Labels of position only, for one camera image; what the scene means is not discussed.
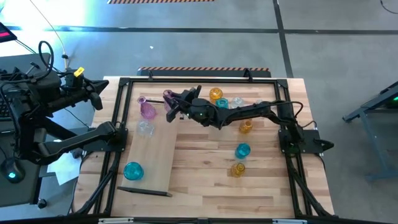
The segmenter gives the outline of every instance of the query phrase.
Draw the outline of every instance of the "warning tape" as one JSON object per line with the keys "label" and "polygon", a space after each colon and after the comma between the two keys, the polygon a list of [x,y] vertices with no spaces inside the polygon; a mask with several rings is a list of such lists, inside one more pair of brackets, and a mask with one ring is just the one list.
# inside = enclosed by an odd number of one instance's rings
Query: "warning tape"
{"label": "warning tape", "polygon": [[[138,70],[190,70],[190,71],[243,71],[246,68],[234,67],[141,67]],[[247,68],[250,71],[268,71],[268,68]]]}
{"label": "warning tape", "polygon": [[212,2],[215,0],[108,0],[108,4],[172,3],[172,2]]}

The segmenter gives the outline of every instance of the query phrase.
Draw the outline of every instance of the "white sheet of paper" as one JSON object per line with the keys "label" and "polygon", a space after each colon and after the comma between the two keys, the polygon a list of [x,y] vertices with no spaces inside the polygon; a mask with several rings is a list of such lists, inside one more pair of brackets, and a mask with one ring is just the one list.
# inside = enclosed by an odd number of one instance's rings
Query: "white sheet of paper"
{"label": "white sheet of paper", "polygon": [[58,184],[62,185],[79,176],[81,158],[73,158],[71,152],[64,153],[55,162],[47,167],[47,172],[55,172]]}

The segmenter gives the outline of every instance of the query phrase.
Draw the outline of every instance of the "wooden plank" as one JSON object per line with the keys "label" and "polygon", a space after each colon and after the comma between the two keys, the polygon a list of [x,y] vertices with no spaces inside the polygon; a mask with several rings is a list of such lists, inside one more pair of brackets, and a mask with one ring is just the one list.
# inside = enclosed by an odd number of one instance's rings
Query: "wooden plank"
{"label": "wooden plank", "polygon": [[[153,136],[135,134],[132,139],[128,162],[138,162],[144,169],[141,180],[131,181],[123,178],[122,187],[144,190],[169,191],[172,171],[175,140],[177,138],[178,119],[168,123],[165,119],[166,110],[163,105],[153,106],[157,116],[150,121],[155,126]],[[134,119],[141,119],[140,114],[134,114]]]}
{"label": "wooden plank", "polygon": [[[119,77],[105,77],[109,86],[101,94],[104,109],[97,111],[93,125],[97,126],[112,117],[114,99]],[[288,79],[290,98],[304,104],[303,111],[297,120],[301,125],[312,120],[310,105],[305,91],[304,80]],[[161,94],[166,89],[182,92],[196,83],[136,83],[127,127],[129,140],[123,153],[118,170],[117,186],[123,181],[123,167],[129,162],[131,142],[136,127],[136,116],[139,107],[136,98],[139,95],[152,100],[162,100]],[[243,96],[247,103],[258,99],[275,100],[274,88],[266,84],[210,84],[202,83],[200,94],[208,98],[210,88],[223,90],[225,97],[231,99]],[[253,132],[237,137],[238,122],[232,128],[233,136],[216,138],[211,128],[204,128],[189,119],[179,120],[169,192],[172,198],[153,195],[131,194],[116,190],[114,195],[112,216],[122,217],[211,217],[211,218],[292,218],[294,212],[290,196],[289,180],[284,156],[280,153],[277,139],[278,126],[267,119],[256,118]],[[247,141],[252,148],[251,154],[243,162],[246,175],[234,178],[229,175],[231,166],[237,162],[234,150],[241,141]],[[78,187],[75,192],[75,209],[81,207],[98,184],[103,153],[95,153],[82,166]],[[308,188],[322,203],[324,208],[333,213],[328,183],[323,164],[314,155],[303,155],[305,175]],[[302,193],[299,187],[299,203],[304,211]],[[107,192],[104,193],[103,205],[106,203]]]}

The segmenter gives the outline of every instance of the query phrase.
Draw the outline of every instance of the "yellow clamp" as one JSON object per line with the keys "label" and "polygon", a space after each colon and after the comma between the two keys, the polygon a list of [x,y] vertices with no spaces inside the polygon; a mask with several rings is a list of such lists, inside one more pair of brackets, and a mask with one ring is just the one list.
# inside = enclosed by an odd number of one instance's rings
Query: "yellow clamp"
{"label": "yellow clamp", "polygon": [[83,67],[80,67],[78,70],[73,72],[73,74],[75,75],[75,77],[79,77],[84,71],[85,69]]}

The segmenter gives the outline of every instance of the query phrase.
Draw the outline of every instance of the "gray floor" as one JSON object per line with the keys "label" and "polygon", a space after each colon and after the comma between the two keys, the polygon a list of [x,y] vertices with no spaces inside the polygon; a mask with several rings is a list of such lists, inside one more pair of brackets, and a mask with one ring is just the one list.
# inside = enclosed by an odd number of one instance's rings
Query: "gray floor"
{"label": "gray floor", "polygon": [[[272,0],[128,6],[107,5],[106,1],[97,0],[35,2],[56,25],[277,27]],[[384,2],[398,11],[397,1]],[[45,21],[29,5],[25,13],[32,19],[24,21],[15,13],[18,8],[14,1],[6,4],[0,21],[26,26],[24,31],[15,32],[21,41],[36,49],[40,40],[47,40],[57,55],[62,53],[54,33],[39,31]],[[279,0],[279,4],[286,29],[398,29],[398,16],[383,10],[379,0]],[[75,16],[58,16],[61,9],[66,12],[72,8],[76,9]],[[85,75],[92,79],[134,75],[140,66],[269,67],[273,77],[286,77],[277,34],[60,32],[60,36],[71,56],[70,66],[85,67]],[[341,120],[344,114],[397,81],[397,36],[287,35],[286,38],[294,77],[305,79],[321,136],[335,143],[335,148],[325,155],[335,213],[344,218],[397,223],[398,179],[365,181],[364,175],[376,173],[379,164],[362,124],[359,121],[346,124]],[[1,45],[0,56],[24,53],[16,43]],[[62,68],[62,63],[57,60],[56,66]],[[80,103],[71,110],[84,111],[80,118],[91,123],[90,104]],[[68,128],[82,126],[66,111],[56,114],[55,120]],[[396,144],[390,138],[396,132],[397,123],[393,122],[396,119],[372,117],[371,121],[377,134],[384,136],[383,148],[396,161]],[[56,180],[46,180],[41,193],[50,200],[47,208],[40,211],[32,205],[1,208],[0,220],[65,214],[72,185],[57,187]]]}

